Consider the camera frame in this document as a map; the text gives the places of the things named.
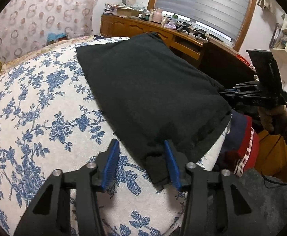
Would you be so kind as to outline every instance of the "person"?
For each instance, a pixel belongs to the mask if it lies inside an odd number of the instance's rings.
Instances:
[[[264,129],[274,135],[281,134],[287,144],[287,105],[277,106],[271,110],[258,107],[258,113]]]

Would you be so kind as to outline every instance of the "cardboard box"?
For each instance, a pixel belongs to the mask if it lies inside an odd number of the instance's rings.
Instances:
[[[140,11],[136,11],[130,8],[117,8],[116,15],[127,16],[127,17],[138,17]]]

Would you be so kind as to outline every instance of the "cabinet door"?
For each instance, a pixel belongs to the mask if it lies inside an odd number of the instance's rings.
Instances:
[[[104,37],[112,36],[112,20],[111,17],[102,16],[100,33]]]
[[[135,35],[143,34],[143,33],[146,33],[148,31],[147,26],[141,25],[139,23],[130,22],[130,23],[128,23],[128,25],[129,25],[129,27],[128,27],[128,36],[127,37],[133,37]]]
[[[173,38],[173,34],[159,30],[157,28],[154,27],[150,27],[148,32],[156,32],[161,39],[164,41],[164,43],[169,47]]]
[[[113,22],[113,37],[126,36],[127,25],[123,18],[115,18]]]

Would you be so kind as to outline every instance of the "curtain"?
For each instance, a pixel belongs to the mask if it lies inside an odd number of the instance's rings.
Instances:
[[[250,0],[156,0],[155,7],[189,17],[236,39]]]
[[[49,33],[69,38],[92,34],[98,0],[11,0],[0,13],[0,60],[40,49]]]

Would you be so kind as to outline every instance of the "bedspread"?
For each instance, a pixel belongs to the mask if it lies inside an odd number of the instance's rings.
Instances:
[[[68,172],[93,162],[116,138],[84,78],[75,48],[126,39],[62,47],[0,77],[0,224],[10,235],[54,169]],[[212,169],[225,133],[198,165]],[[184,213],[185,193],[178,193],[172,185],[155,188],[122,143],[120,152],[113,182],[105,193],[97,194],[106,234],[169,234]],[[75,218],[72,191],[72,235],[78,233]]]

